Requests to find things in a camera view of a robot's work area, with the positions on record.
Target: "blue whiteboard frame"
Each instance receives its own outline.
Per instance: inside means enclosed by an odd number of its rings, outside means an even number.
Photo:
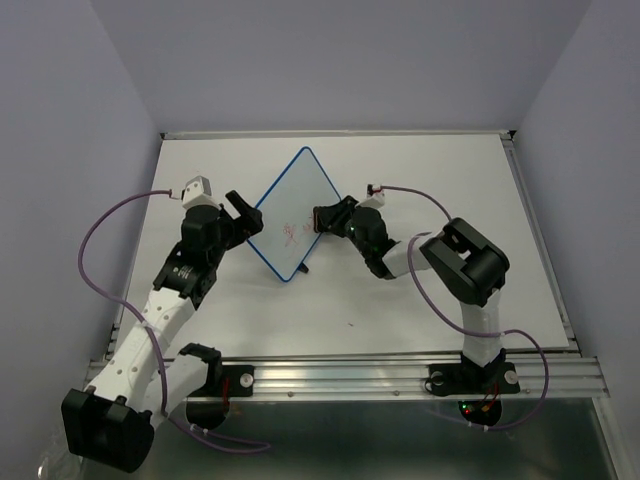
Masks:
[[[320,164],[320,162],[318,161],[318,158],[316,157],[315,153],[313,153],[313,150],[311,150],[311,147],[309,146],[304,146],[302,147],[298,153],[296,153],[296,156],[293,157],[293,160],[291,160],[289,162],[289,164],[286,166],[286,168],[282,171],[282,173],[278,176],[278,178],[276,178],[276,181],[273,182],[273,184],[269,187],[269,189],[265,192],[265,194],[262,196],[262,198],[260,200],[258,200],[258,203],[256,203],[256,208],[260,208],[260,204],[262,204],[262,202],[264,202],[264,200],[269,196],[269,194],[271,193],[271,190],[273,190],[275,188],[275,186],[278,184],[278,182],[280,182],[280,180],[282,179],[282,177],[284,177],[285,173],[287,173],[287,171],[291,168],[291,166],[296,162],[296,160],[298,159],[298,157],[300,157],[300,155],[305,151],[305,150],[309,150],[309,153],[311,154],[311,156],[313,157],[313,159],[316,161],[316,163],[318,164],[318,167],[320,167],[320,170],[322,171],[322,173],[324,174],[324,176],[326,177],[327,181],[329,182],[329,185],[331,185],[331,188],[333,188],[333,191],[336,192],[336,195],[338,196],[338,199],[341,200],[342,196],[340,195],[340,193],[338,192],[338,190],[336,189],[335,185],[333,184],[333,182],[331,181],[331,179],[329,178],[329,175],[327,175],[327,172],[325,172],[324,168],[322,168],[322,165]],[[319,234],[318,237],[316,238],[316,240],[311,244],[311,247],[309,247],[309,250],[307,250],[307,252],[304,254],[304,256],[302,257],[302,260],[300,261],[300,264],[303,264],[304,261],[307,259],[307,257],[309,256],[309,254],[313,251],[313,249],[315,248],[316,244],[318,243],[318,240],[320,240],[320,237],[322,236],[322,234]],[[264,263],[267,264],[267,266],[271,269],[271,271],[273,273],[276,274],[276,276],[282,280],[284,283],[288,283],[291,281],[291,279],[293,277],[295,277],[296,273],[298,273],[298,270],[294,270],[293,274],[291,274],[291,276],[289,278],[283,278],[282,275],[280,275],[280,273],[278,273],[278,271],[273,267],[273,265],[271,265],[271,263],[269,263],[269,260],[266,259],[266,257],[262,254],[262,252],[260,252],[260,250],[258,250],[256,248],[256,246],[251,243],[251,239],[248,240],[249,245],[251,246],[251,248],[253,248],[253,251],[256,252],[258,254],[258,256],[264,261]]]

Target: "metal floor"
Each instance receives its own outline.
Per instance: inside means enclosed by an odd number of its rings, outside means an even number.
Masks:
[[[503,422],[534,402],[505,402]],[[456,406],[422,403],[234,405],[218,430],[266,440],[257,456],[226,455],[175,427],[158,429],[143,466],[127,475],[87,462],[86,480],[353,480],[353,479],[615,479],[590,399],[548,400],[531,422],[505,433],[482,433],[429,415],[457,415]]]

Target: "small whiteboard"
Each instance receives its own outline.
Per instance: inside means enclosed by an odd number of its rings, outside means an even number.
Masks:
[[[249,245],[288,282],[320,238],[313,230],[313,207],[339,201],[320,162],[303,147],[258,201],[264,229],[249,239]]]

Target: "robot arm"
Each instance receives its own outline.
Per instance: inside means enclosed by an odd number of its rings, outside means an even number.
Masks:
[[[196,312],[216,282],[216,270],[230,250],[262,230],[262,214],[237,192],[226,198],[237,218],[212,197],[209,181],[196,177],[182,192],[187,210],[181,240],[153,282],[142,320],[137,322],[100,374],[84,391],[72,389],[62,403],[71,453],[132,472],[140,466],[162,420],[160,379],[151,330],[162,354]],[[220,352],[190,344],[167,371],[167,410],[221,375]]]
[[[332,206],[314,209],[316,232],[348,238],[376,277],[392,280],[409,273],[407,244],[391,239],[377,211],[384,192],[369,185],[367,199],[345,197]],[[458,299],[464,331],[498,332],[500,289],[509,269],[506,255],[466,221],[455,218],[441,232],[428,237],[411,252],[414,270],[433,268],[447,289]],[[449,395],[486,391],[504,368],[505,351],[500,336],[465,335],[462,350],[464,372],[455,381],[431,385],[431,393]]]

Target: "white table surface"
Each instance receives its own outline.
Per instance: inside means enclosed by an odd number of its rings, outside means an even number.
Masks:
[[[511,261],[500,304],[502,328],[524,329],[544,348],[568,345],[498,135],[171,140],[163,143],[153,187],[180,187],[201,174],[211,180],[217,198],[235,189],[255,204],[305,145],[343,196],[363,198],[367,183],[413,187],[466,219]],[[428,201],[406,193],[387,192],[381,212],[396,240],[446,223]],[[179,240],[183,216],[179,202],[166,197],[149,202],[128,292],[140,308]],[[310,273],[285,284],[248,245],[228,252],[217,283],[167,356],[189,342],[214,346],[226,357],[462,348],[462,336],[433,314],[409,276],[375,278],[348,240],[323,236],[306,263]],[[435,273],[420,277],[441,309],[460,322],[459,304]],[[133,322],[125,313],[118,343]],[[507,337],[505,345],[530,348],[517,336]]]

